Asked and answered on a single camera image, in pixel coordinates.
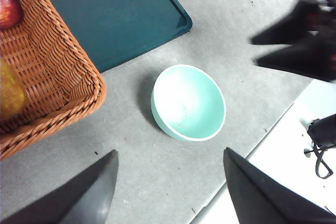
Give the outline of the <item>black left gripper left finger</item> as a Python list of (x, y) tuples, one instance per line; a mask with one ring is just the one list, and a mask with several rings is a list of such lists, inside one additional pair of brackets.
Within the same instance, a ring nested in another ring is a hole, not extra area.
[(106, 223), (117, 174), (118, 152), (112, 150), (1, 223)]

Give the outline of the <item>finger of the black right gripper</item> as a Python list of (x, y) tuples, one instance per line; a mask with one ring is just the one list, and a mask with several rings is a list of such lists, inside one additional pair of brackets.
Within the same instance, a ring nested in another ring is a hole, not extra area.
[(335, 39), (317, 35), (254, 60), (255, 65), (335, 82)]
[(267, 29), (251, 37), (253, 45), (290, 45), (317, 30), (318, 0), (298, 0), (292, 11)]

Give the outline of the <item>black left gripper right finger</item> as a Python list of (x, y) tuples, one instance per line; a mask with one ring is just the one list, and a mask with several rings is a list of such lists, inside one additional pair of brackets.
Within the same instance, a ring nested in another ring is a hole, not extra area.
[(226, 183), (240, 223), (335, 223), (335, 215), (281, 185), (225, 148)]

